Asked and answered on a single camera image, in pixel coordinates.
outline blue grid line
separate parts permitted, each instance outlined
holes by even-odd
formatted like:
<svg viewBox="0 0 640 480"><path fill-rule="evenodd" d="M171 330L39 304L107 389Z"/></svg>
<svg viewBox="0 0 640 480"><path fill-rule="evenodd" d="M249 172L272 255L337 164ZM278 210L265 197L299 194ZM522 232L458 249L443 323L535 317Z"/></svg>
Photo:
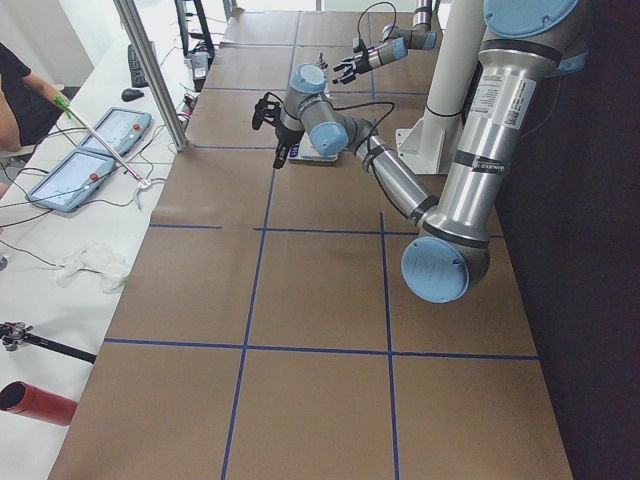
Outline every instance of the blue grid line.
<svg viewBox="0 0 640 480"><path fill-rule="evenodd" d="M387 361L389 366L389 396L391 407L391 432L393 437L393 467L395 480L400 480L400 454L398 452L398 421L396 414L396 387L393 370L393 339L391 336L391 304L389 301L389 275L387 271L387 244L384 235L384 214L380 212L380 242L382 250L382 277L384 284L384 309L387 324Z"/></svg>
<svg viewBox="0 0 640 480"><path fill-rule="evenodd" d="M217 145L193 145L194 148L208 150L273 150L273 147L221 147Z"/></svg>
<svg viewBox="0 0 640 480"><path fill-rule="evenodd" d="M233 87L204 87L203 90L212 90L214 92L264 92L264 88L233 88ZM286 92L284 88L270 88L270 92Z"/></svg>
<svg viewBox="0 0 640 480"><path fill-rule="evenodd" d="M319 347L279 347L274 345L249 345L249 350L258 350L263 352L290 352L290 353L329 353L337 355L370 355L384 356L387 352L382 350L360 350L360 349L342 349L342 348L319 348Z"/></svg>
<svg viewBox="0 0 640 480"><path fill-rule="evenodd" d="M240 350L242 345L233 345L230 343L203 343L203 342L177 342L168 340L131 340L127 338L104 339L105 343L118 343L126 345L150 345L153 347L192 347L192 348L215 348L215 349L231 349Z"/></svg>
<svg viewBox="0 0 640 480"><path fill-rule="evenodd" d="M276 171L271 172L271 183L269 185L269 196L267 198L267 207L264 212L264 226L269 224L269 211L271 210L271 199L273 197L273 187L276 179ZM262 267L262 255L264 253L264 244L267 236L266 230L262 232L260 238L260 249L258 251L258 260L256 262L256 273L253 279L253 288L251 291L251 303L249 304L249 313L247 314L247 328L244 333L244 342L242 345L242 355L240 356L240 367L238 368L238 380L236 382L236 390L233 397L233 407L231 408L231 420L229 421L229 431L227 433L227 444L224 452L224 462L222 464L221 480L226 480L227 469L229 467L229 456L231 454L231 443L233 440L233 431L236 424L236 416L238 414L238 403L240 401L240 388L242 387L242 377L244 375L244 363L247 358L249 345L249 335L251 334L251 323L253 320L253 309L255 307L256 296L258 292L258 282L260 281L260 269Z"/></svg>
<svg viewBox="0 0 640 480"><path fill-rule="evenodd" d="M214 226L214 225L180 225L180 224L169 224L169 223L150 223L149 228L183 228L183 229L193 229L193 230L222 230L222 227Z"/></svg>
<svg viewBox="0 0 640 480"><path fill-rule="evenodd" d="M343 349L343 348L322 348L322 347L285 347L278 345L236 345L233 343L206 343L206 342L181 342L170 340L143 340L107 337L105 343L116 343L126 345L149 345L152 347L190 347L209 349L230 349L230 350L257 350L290 353L327 353L336 355L369 355L375 357L387 356L405 358L445 358L450 360L504 360L504 361L537 361L535 355L492 355L484 353L447 353L447 352L397 352L388 350L364 350L364 349Z"/></svg>
<svg viewBox="0 0 640 480"><path fill-rule="evenodd" d="M303 47L303 48L353 48L353 45L316 45L315 43L237 43L225 42L223 47Z"/></svg>
<svg viewBox="0 0 640 480"><path fill-rule="evenodd" d="M314 43L298 43L294 45L301 48L349 48L352 49L353 45L316 45Z"/></svg>
<svg viewBox="0 0 640 480"><path fill-rule="evenodd" d="M510 360L537 361L537 355L491 355L484 353L445 353L445 352L393 352L395 357L426 357L464 360Z"/></svg>
<svg viewBox="0 0 640 480"><path fill-rule="evenodd" d="M340 235L380 235L380 232L374 230L322 230L322 229L304 229L304 228L254 228L255 231L274 232L274 233L327 233Z"/></svg>
<svg viewBox="0 0 640 480"><path fill-rule="evenodd" d="M204 87L203 90L209 90L213 92L265 92L266 90L269 90L270 92L280 92L280 93L285 93L287 91L286 89L283 89L283 88L265 89L265 88L233 88L233 87ZM366 95L368 93L371 93L371 92L367 90L332 90L331 91L332 95L333 94Z"/></svg>

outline tablet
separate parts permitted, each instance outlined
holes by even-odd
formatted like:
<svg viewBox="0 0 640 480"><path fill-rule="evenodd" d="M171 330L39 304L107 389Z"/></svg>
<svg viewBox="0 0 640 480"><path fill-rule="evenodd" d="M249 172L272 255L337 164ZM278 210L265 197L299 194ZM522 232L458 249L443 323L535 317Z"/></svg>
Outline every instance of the tablet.
<svg viewBox="0 0 640 480"><path fill-rule="evenodd" d="M112 107L93 128L118 155L123 157L142 138L150 125L150 113ZM92 135L87 135L78 147L102 155L111 155Z"/></svg>
<svg viewBox="0 0 640 480"><path fill-rule="evenodd" d="M111 157L75 149L27 193L27 200L71 212L87 201L114 168Z"/></svg>

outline sticker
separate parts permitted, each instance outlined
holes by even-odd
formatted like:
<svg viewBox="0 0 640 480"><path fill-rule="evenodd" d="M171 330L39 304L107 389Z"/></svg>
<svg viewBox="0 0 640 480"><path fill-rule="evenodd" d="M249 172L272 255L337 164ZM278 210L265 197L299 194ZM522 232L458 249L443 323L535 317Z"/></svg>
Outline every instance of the sticker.
<svg viewBox="0 0 640 480"><path fill-rule="evenodd" d="M516 75L483 75L469 115L490 118L501 127L520 130L536 82Z"/></svg>
<svg viewBox="0 0 640 480"><path fill-rule="evenodd" d="M469 114L491 118L498 103L503 82L502 75L483 75L478 83Z"/></svg>

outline red cylinder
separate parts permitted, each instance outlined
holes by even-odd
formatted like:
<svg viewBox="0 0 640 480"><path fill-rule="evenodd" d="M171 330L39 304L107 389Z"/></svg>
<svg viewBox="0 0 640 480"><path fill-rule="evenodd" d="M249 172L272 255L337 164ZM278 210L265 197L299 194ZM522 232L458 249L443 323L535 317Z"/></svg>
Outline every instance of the red cylinder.
<svg viewBox="0 0 640 480"><path fill-rule="evenodd" d="M56 425L69 425L78 402L24 382L13 382L0 392L0 410Z"/></svg>

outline silver pole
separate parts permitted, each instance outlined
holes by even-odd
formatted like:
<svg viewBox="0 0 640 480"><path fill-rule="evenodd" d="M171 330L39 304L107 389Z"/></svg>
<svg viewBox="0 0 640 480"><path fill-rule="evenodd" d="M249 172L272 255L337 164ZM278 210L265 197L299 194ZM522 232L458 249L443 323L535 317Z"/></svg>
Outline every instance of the silver pole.
<svg viewBox="0 0 640 480"><path fill-rule="evenodd" d="M151 93L160 110L160 115L164 119L176 150L180 152L187 147L189 140L187 140L182 124L174 111L167 84L162 78L160 65L149 45L149 37L147 37L147 32L144 30L135 2L133 0L113 0L113 2L120 15L122 25L124 25L127 35L129 35L129 40L131 40L133 48L138 53L142 69L151 87Z"/></svg>

